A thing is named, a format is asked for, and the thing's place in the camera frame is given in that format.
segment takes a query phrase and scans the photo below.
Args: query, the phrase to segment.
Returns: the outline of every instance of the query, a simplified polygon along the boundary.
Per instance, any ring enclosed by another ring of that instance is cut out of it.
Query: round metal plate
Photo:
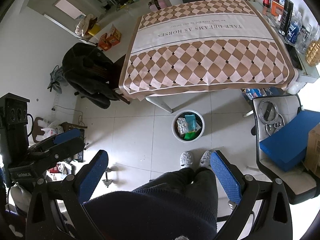
[[[270,102],[269,100],[268,101],[265,101],[265,100],[262,100],[260,103],[259,103],[259,108],[258,108],[258,116],[261,120],[261,122],[263,122],[264,124],[274,124],[276,122],[276,120],[278,119],[278,116],[279,116],[279,113],[278,113],[278,107],[276,104],[272,103],[272,108],[274,109],[274,112],[275,112],[275,117],[274,119],[272,120],[265,120],[264,119],[264,114],[266,112],[266,109],[267,109],[267,106],[268,106],[268,102]]]

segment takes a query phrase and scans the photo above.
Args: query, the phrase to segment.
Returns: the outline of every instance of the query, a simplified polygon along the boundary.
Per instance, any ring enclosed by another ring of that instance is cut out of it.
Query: water bottle
[[[310,45],[311,29],[312,29],[312,26],[308,24],[305,29],[302,28],[300,30],[300,34],[297,38],[295,47],[296,47],[296,50],[301,54],[304,54],[307,51],[308,46]]]
[[[287,32],[286,41],[291,46],[295,46],[297,42],[297,37],[299,35],[299,31],[302,27],[301,22],[301,13],[299,11],[296,11],[294,16],[291,17],[291,24]]]

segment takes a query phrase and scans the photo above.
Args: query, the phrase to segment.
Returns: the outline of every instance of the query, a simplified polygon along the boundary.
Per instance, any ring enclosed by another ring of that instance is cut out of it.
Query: orange box
[[[108,49],[111,49],[111,44],[109,41],[107,41],[107,36],[108,33],[103,34],[100,37],[99,43],[98,43],[98,47],[100,47],[101,49],[103,49],[104,51],[107,51]]]
[[[114,25],[112,25],[106,40],[110,42],[112,46],[120,43],[121,32],[119,32]]]
[[[284,7],[280,3],[277,3],[276,1],[272,1],[271,14],[274,16],[279,16],[279,14],[282,15],[283,8]]]

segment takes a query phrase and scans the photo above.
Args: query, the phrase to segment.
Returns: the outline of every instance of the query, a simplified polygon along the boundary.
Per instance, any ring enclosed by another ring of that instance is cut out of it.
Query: table leg
[[[252,114],[253,114],[253,110],[251,110],[250,112],[246,113],[246,114],[243,116],[243,118],[245,118],[245,117],[247,117],[247,116],[249,116],[249,115],[252,115]]]
[[[161,97],[146,97],[146,100],[156,106],[159,106],[161,109],[167,111],[170,114],[173,113],[173,110],[161,99]]]

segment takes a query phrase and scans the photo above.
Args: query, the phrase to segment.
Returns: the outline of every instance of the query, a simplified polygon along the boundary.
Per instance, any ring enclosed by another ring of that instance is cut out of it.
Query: trash can
[[[194,114],[195,118],[196,118],[196,122],[202,127],[201,131],[198,132],[196,138],[194,138],[193,140],[185,140],[184,138],[180,137],[179,131],[178,131],[178,124],[177,124],[177,119],[179,117],[184,118],[185,115],[189,115],[189,114]],[[184,143],[189,143],[189,142],[194,142],[196,140],[198,140],[204,133],[204,129],[205,129],[205,124],[204,124],[204,119],[201,116],[201,114],[199,114],[197,111],[195,110],[181,110],[177,113],[177,115],[174,117],[173,121],[172,121],[172,132],[173,135],[175,136],[175,138],[177,138],[179,141],[184,142]]]

